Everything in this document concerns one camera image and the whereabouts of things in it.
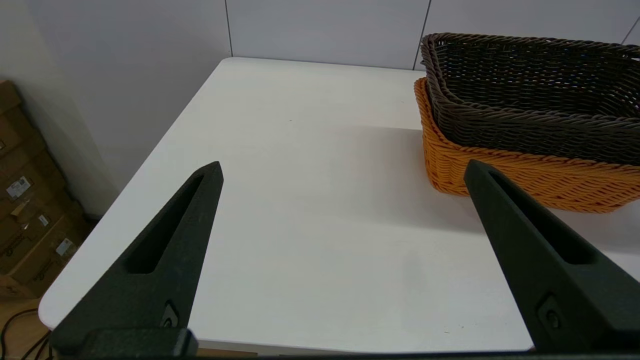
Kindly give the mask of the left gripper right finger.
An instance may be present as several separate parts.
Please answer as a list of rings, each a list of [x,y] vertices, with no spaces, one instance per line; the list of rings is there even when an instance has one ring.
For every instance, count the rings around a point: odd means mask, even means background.
[[[637,351],[639,282],[507,176],[464,182],[538,351]]]

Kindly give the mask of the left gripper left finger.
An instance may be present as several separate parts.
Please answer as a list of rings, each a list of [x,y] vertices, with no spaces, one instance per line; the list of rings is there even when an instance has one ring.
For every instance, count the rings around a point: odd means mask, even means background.
[[[55,351],[196,351],[188,324],[224,176],[194,171],[50,335]]]

